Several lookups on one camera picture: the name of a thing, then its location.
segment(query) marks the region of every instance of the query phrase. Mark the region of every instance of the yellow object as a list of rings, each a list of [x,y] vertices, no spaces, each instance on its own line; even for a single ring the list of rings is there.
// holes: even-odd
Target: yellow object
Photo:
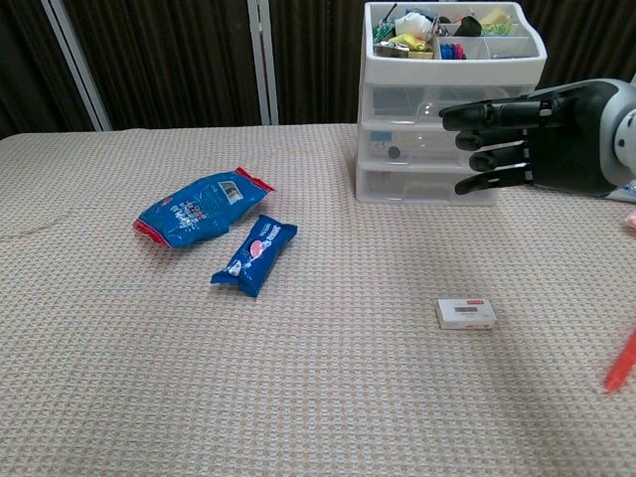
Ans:
[[[479,23],[482,25],[510,23],[510,17],[501,7],[495,7],[488,15],[482,18]]]
[[[400,43],[401,45],[407,45],[408,49],[412,52],[423,52],[424,48],[426,48],[426,42],[424,40],[420,40],[419,38],[416,38],[409,33],[397,35],[396,37],[391,38],[389,41]]]
[[[433,52],[408,52],[408,57],[412,60],[432,60]]]

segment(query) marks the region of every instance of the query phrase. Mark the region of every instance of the small box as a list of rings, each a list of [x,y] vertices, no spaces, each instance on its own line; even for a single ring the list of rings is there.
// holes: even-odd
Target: small box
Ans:
[[[437,319],[442,330],[489,330],[495,311],[483,298],[437,300]]]

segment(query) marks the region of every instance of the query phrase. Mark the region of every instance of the robot finger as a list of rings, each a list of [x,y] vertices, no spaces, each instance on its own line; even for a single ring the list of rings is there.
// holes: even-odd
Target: robot finger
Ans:
[[[527,165],[501,169],[499,171],[484,172],[483,174],[469,177],[455,184],[455,193],[461,196],[484,189],[521,186],[523,184],[532,183],[532,172],[530,171],[530,166]]]
[[[528,162],[526,144],[502,147],[491,151],[476,152],[470,156],[470,167],[474,171],[488,172],[503,166],[514,166]]]
[[[455,137],[455,145],[464,151],[476,151],[493,144],[521,141],[524,133],[521,129],[484,129],[461,131]]]
[[[448,131],[554,127],[554,106],[551,99],[494,99],[446,107],[439,115]]]

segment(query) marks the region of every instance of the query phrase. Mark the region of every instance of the blue candy bar wrapper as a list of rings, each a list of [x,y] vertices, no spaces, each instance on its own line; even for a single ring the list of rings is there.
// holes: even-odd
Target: blue candy bar wrapper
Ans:
[[[258,295],[280,252],[294,238],[297,226],[282,224],[268,216],[258,220],[247,239],[223,270],[212,275],[211,283],[233,283],[246,295]]]
[[[188,246],[225,234],[270,191],[239,167],[199,179],[157,202],[133,226],[164,246]]]

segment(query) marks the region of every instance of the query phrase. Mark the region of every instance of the robotic hand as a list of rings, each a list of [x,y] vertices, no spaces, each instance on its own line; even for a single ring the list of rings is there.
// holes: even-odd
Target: robotic hand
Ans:
[[[439,115],[445,129],[461,131],[459,149],[506,144],[471,156],[470,167],[483,174],[456,184],[457,194],[536,184],[600,196],[636,177],[634,84],[591,79]]]

